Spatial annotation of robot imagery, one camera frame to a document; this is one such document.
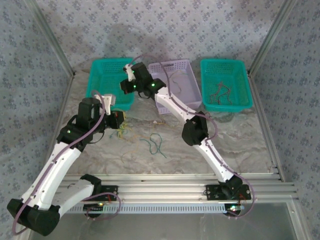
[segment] purple cable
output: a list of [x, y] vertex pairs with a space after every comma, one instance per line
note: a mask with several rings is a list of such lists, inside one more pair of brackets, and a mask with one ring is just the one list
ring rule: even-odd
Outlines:
[[103, 193], [99, 193], [99, 194], [94, 195], [94, 196], [89, 196], [89, 197], [83, 199], [82, 201], [87, 201], [87, 200], [94, 199], [94, 198], [96, 198], [96, 197], [100, 197], [100, 196], [103, 196], [103, 195], [112, 195], [112, 196], [114, 196], [114, 197], [118, 200], [119, 206], [118, 206], [118, 209], [116, 210], [116, 212], [115, 212], [112, 216], [107, 216], [107, 217], [103, 217], [103, 218], [92, 218], [92, 217], [89, 217], [89, 212], [90, 212], [90, 210], [94, 208], [94, 206], [92, 206], [92, 207], [89, 207], [89, 208], [86, 210], [86, 214], [85, 214], [85, 215], [86, 215], [87, 218], [92, 219], [92, 220], [94, 220], [94, 221], [95, 221], [95, 220], [103, 221], [103, 220], [113, 219], [115, 216], [117, 216], [117, 215], [119, 214], [119, 212], [120, 212], [120, 210], [121, 210], [121, 205], [122, 205], [121, 199], [120, 199], [120, 197], [119, 197], [117, 194], [114, 194], [113, 192], [103, 192]]
[[55, 158], [51, 161], [51, 164], [48, 166], [48, 168], [45, 170], [44, 174], [42, 175], [42, 177], [40, 178], [40, 180], [38, 181], [38, 183], [36, 184], [36, 186], [34, 187], [34, 190], [32, 191], [32, 193], [30, 194], [30, 197], [25, 201], [25, 203], [21, 206], [21, 208], [19, 209], [19, 211], [17, 212], [14, 220], [13, 220], [13, 224], [12, 224], [12, 233], [14, 236], [17, 236], [21, 233], [23, 233], [25, 230], [27, 230], [27, 228], [22, 229], [19, 232], [16, 232], [16, 227], [17, 227], [17, 223], [18, 223], [18, 219], [21, 215], [21, 213], [23, 212], [23, 210], [26, 208], [26, 206], [30, 203], [31, 196], [34, 196], [36, 194], [36, 192], [38, 191], [39, 187], [41, 186], [41, 184], [43, 183], [43, 181], [45, 180], [45, 178], [47, 177], [48, 173], [50, 172], [51, 168], [54, 166], [54, 163], [57, 161], [57, 159], [69, 148], [71, 148], [73, 145], [77, 144], [78, 142], [82, 141], [83, 139], [85, 139], [87, 136], [89, 136], [98, 126], [99, 124], [102, 122], [103, 118], [104, 118], [104, 113], [106, 111], [106, 106], [105, 106], [105, 102], [103, 97], [101, 96], [101, 94], [96, 91], [96, 90], [92, 90], [91, 95], [93, 95], [94, 93], [96, 93], [102, 103], [102, 114], [99, 118], [99, 120], [97, 121], [97, 123], [83, 136], [79, 137], [77, 140], [74, 140], [72, 143], [70, 143], [68, 146], [66, 146], [64, 149], [62, 149], [56, 156]]
[[134, 61], [136, 61], [137, 59], [139, 59], [139, 58], [141, 58], [141, 57], [149, 57], [149, 58], [152, 58], [152, 59], [154, 59], [157, 63], [160, 64], [160, 66], [161, 66], [161, 68], [162, 68], [162, 70], [163, 70], [163, 72], [164, 72], [164, 74], [165, 74], [165, 76], [166, 76], [166, 79], [167, 79], [167, 86], [168, 86], [169, 97], [171, 98], [171, 100], [172, 100], [181, 110], [183, 110], [184, 112], [186, 112], [186, 113], [188, 113], [188, 114], [192, 114], [192, 115], [195, 115], [195, 116], [199, 116], [199, 117], [205, 118], [206, 120], [209, 120], [209, 121], [213, 124], [214, 130], [215, 130], [215, 131], [214, 131], [214, 135], [213, 135], [212, 137], [209, 137], [208, 139], [206, 139], [206, 140], [205, 140], [205, 144], [209, 147], [211, 153], [212, 153], [213, 156], [216, 158], [216, 160], [221, 164], [221, 166], [223, 166], [223, 167], [224, 167], [227, 171], [229, 171], [230, 173], [232, 173], [232, 174], [234, 174], [235, 176], [237, 176], [238, 178], [240, 178], [243, 182], [246, 182], [247, 185], [249, 186], [249, 188], [251, 189], [251, 192], [252, 192], [252, 204], [251, 204], [249, 210], [248, 210], [245, 214], [239, 216], [239, 218], [240, 218], [240, 217], [244, 217], [245, 215], [247, 215], [248, 213], [250, 213], [251, 210], [253, 209], [254, 204], [255, 204], [255, 196], [256, 196], [253, 186], [251, 185], [251, 183], [250, 183], [247, 179], [245, 179], [243, 176], [240, 176], [238, 173], [234, 172], [234, 171], [231, 170], [227, 165], [225, 165], [225, 164], [223, 163], [223, 161], [218, 158], [218, 156], [215, 154], [214, 150], [211, 148], [210, 144], [208, 143], [209, 140], [214, 139], [214, 138], [217, 136], [217, 134], [218, 134], [218, 126], [217, 126], [217, 124], [215, 123], [215, 121], [214, 121], [213, 119], [211, 119], [210, 117], [206, 116], [206, 115], [199, 114], [199, 113], [196, 113], [196, 112], [189, 112], [188, 110], [186, 110], [183, 106], [181, 106], [181, 105], [172, 97], [172, 93], [171, 93], [171, 90], [170, 90], [170, 78], [169, 78], [169, 75], [168, 75], [165, 67], [163, 66], [163, 64], [162, 64], [156, 57], [154, 57], [154, 56], [152, 56], [152, 55], [149, 55], [149, 54], [141, 54], [141, 55], [135, 57], [135, 58], [131, 61], [130, 65], [132, 65], [132, 63], [133, 63]]

